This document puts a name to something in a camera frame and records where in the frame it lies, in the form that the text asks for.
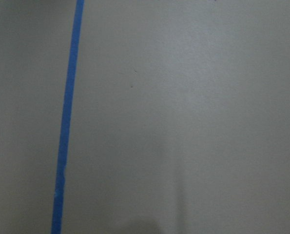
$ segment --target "wall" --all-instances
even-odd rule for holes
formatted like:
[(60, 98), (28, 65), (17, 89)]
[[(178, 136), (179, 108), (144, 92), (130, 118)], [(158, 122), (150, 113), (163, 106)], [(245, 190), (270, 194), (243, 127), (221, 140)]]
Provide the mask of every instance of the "wall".
[[(48, 233), (75, 1), (0, 1), (0, 233)], [(290, 1), (86, 1), (64, 234), (290, 234)]]

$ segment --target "blue tape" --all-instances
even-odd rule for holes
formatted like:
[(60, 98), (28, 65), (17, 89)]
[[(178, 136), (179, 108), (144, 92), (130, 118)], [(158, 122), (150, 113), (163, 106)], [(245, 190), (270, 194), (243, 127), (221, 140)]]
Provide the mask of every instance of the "blue tape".
[(63, 193), (64, 193), (64, 185), (65, 185), (64, 172), (65, 172), (65, 168), (67, 164), (72, 99), (73, 99), (73, 90), (74, 90), (74, 85), (75, 85), (75, 77), (76, 77), (76, 69), (77, 69), (77, 53), (78, 53), (78, 43), (80, 39), (83, 7), (84, 7), (84, 0), (77, 0), (76, 12), (75, 12), (75, 17), (74, 17), (74, 22), (73, 22), (63, 110), (62, 110), (51, 234), (61, 233)]

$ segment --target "drywall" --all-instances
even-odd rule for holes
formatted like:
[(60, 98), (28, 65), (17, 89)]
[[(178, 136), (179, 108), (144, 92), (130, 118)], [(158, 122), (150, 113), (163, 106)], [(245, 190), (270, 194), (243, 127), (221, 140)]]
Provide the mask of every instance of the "drywall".
[[(50, 230), (74, 6), (0, 2), (0, 233)], [(63, 234), (290, 234), (290, 0), (87, 0), (70, 133)]]

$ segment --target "blue line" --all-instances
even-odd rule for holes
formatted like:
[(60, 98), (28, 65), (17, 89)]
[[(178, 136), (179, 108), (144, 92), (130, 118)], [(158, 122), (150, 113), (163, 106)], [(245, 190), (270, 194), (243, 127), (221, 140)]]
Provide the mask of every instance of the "blue line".
[(73, 22), (63, 110), (62, 110), (51, 234), (61, 233), (63, 192), (64, 192), (64, 184), (65, 184), (64, 173), (65, 173), (65, 168), (67, 164), (72, 99), (73, 99), (73, 90), (74, 90), (74, 85), (75, 85), (75, 77), (76, 77), (76, 69), (77, 69), (77, 53), (78, 53), (78, 43), (80, 39), (83, 7), (84, 7), (84, 0), (77, 0), (76, 12), (75, 12), (75, 17), (74, 17), (74, 22)]

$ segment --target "white surface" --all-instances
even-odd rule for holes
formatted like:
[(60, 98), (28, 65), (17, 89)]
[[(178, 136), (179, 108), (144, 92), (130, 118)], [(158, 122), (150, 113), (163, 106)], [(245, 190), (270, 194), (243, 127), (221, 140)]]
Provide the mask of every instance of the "white surface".
[[(69, 2), (0, 3), (0, 233), (50, 230)], [(70, 137), (64, 234), (290, 234), (290, 0), (86, 1)]]

